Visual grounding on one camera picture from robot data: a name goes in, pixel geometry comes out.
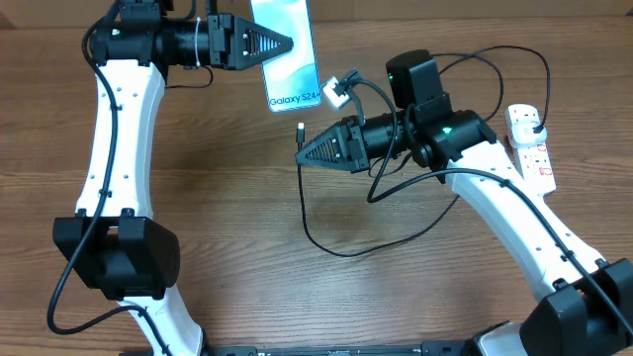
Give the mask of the Samsung Galaxy S24+ smartphone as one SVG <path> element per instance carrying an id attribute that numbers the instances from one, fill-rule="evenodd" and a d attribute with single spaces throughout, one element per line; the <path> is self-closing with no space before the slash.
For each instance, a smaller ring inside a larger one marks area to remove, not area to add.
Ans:
<path id="1" fill-rule="evenodd" d="M 256 24 L 291 38 L 293 48 L 264 61 L 262 74 L 271 112 L 321 103 L 317 58 L 307 0 L 251 0 Z"/>

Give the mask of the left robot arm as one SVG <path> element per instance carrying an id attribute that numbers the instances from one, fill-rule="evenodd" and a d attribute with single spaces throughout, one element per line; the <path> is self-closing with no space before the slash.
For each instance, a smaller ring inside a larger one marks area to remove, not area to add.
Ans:
<path id="1" fill-rule="evenodd" d="M 168 70 L 180 65 L 240 71 L 291 51 L 291 38 L 215 2 L 204 17 L 176 18 L 169 1 L 116 1 L 82 39 L 98 104 L 87 177 L 69 218 L 52 238 L 66 274 L 130 314 L 153 355 L 209 355 L 204 329 L 176 282 L 177 236 L 153 218 L 149 189 L 154 126 Z"/>

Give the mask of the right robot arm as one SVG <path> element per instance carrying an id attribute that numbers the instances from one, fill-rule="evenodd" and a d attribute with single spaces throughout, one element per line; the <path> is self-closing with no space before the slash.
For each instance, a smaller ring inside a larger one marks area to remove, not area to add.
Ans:
<path id="1" fill-rule="evenodd" d="M 456 111 L 435 57 L 417 49 L 386 65 L 388 112 L 343 118 L 297 138 L 299 167 L 357 173 L 408 151 L 484 220 L 522 271 L 536 307 L 459 341 L 424 341 L 424 355 L 613 355 L 632 344 L 632 264 L 607 261 L 549 209 L 488 123 Z"/>

